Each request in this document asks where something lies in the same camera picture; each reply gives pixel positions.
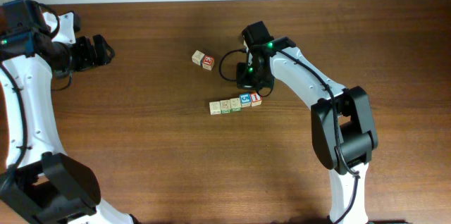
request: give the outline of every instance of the cube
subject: cube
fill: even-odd
[[[240,98],[232,98],[230,100],[230,107],[232,108],[232,111],[241,111]]]
[[[210,103],[210,115],[221,114],[221,103],[219,101],[212,101]]]
[[[213,69],[213,65],[214,65],[214,58],[205,55],[204,60],[202,61],[202,67],[207,70],[211,70],[211,69]]]
[[[240,94],[241,107],[249,107],[251,106],[251,96],[250,94]]]
[[[251,102],[252,102],[252,107],[260,105],[261,104],[261,96],[257,93],[252,93],[251,94]]]
[[[192,55],[192,62],[194,62],[198,66],[201,66],[202,65],[202,61],[204,60],[204,57],[205,57],[205,54],[203,54],[200,51],[196,51]]]
[[[221,103],[221,113],[226,114],[230,113],[232,111],[232,108],[230,107],[230,100],[223,100],[220,101]]]

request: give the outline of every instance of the black cable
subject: black cable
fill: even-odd
[[[345,157],[343,156],[343,152],[341,149],[341,143],[340,143],[340,135],[338,133],[338,115],[337,115],[337,107],[336,107],[336,103],[335,103],[335,97],[332,93],[332,90],[330,89],[330,86],[328,84],[326,84],[324,82],[324,80],[318,75],[318,73],[316,73],[313,69],[311,69],[309,66],[305,65],[303,62],[301,62],[299,59],[293,58],[291,55],[289,55],[288,53],[282,51],[282,50],[278,50],[275,49],[274,51],[277,51],[285,56],[287,56],[289,59],[291,59],[292,61],[294,61],[295,63],[297,63],[298,65],[302,66],[303,68],[307,69],[313,76],[315,76],[316,79],[318,79],[318,81],[324,86],[324,88],[326,89],[326,91],[329,93],[330,95],[330,102],[332,104],[332,113],[333,113],[333,128],[335,131],[335,153],[338,155],[340,164],[343,165],[346,169],[346,171],[348,173],[350,173],[354,178],[354,189],[352,190],[352,198],[351,198],[351,202],[350,205],[348,206],[348,208],[346,209],[346,211],[341,215],[341,217],[339,217],[339,219],[337,221],[334,222],[334,224],[338,224],[340,221],[342,221],[346,215],[351,211],[353,205],[354,205],[354,201],[355,198],[357,197],[357,186],[359,184],[359,171],[352,171],[351,168],[346,164],[346,160]]]
[[[221,59],[221,61],[219,61],[219,75],[220,75],[224,80],[227,80],[227,81],[230,81],[230,82],[236,82],[237,80],[236,80],[236,79],[234,80],[234,79],[226,78],[226,77],[223,75],[222,66],[223,66],[224,59],[227,58],[227,56],[229,56],[229,55],[231,55],[231,54],[233,54],[233,53],[235,53],[235,52],[246,53],[246,49],[236,49],[236,50],[233,50],[233,51],[229,51],[228,53],[226,53],[226,54],[224,55],[224,57]]]
[[[50,6],[48,6],[46,4],[39,3],[39,2],[36,2],[36,1],[32,1],[32,2],[35,2],[40,7],[46,9],[48,12],[50,12],[51,14],[53,14],[55,16],[55,18],[56,18],[56,29],[50,33],[50,39],[53,39],[59,32],[59,26],[60,25],[59,25],[59,16],[58,16],[58,14],[55,12],[55,10],[53,10]]]
[[[51,89],[51,91],[62,91],[65,89],[68,89],[72,85],[72,73],[69,73],[69,82],[66,86],[59,88],[59,89]]]
[[[1,192],[5,188],[11,186],[11,183],[13,182],[13,179],[14,179],[14,172],[16,171],[17,167],[22,162],[23,158],[25,157],[25,152],[28,149],[28,146],[27,146],[28,145],[28,129],[27,129],[27,121],[26,121],[26,117],[25,117],[25,107],[23,105],[22,95],[20,94],[21,89],[19,89],[17,82],[13,79],[13,76],[8,72],[8,70],[5,68],[5,66],[2,63],[0,63],[0,69],[5,73],[6,77],[13,85],[13,91],[16,93],[17,100],[19,103],[20,118],[22,120],[22,130],[23,130],[22,146],[18,147],[20,149],[20,155],[19,155],[17,161],[14,164],[12,164],[11,166],[9,166],[8,169],[6,170],[6,173],[8,173],[8,177],[4,180],[4,183],[0,187],[0,192]]]

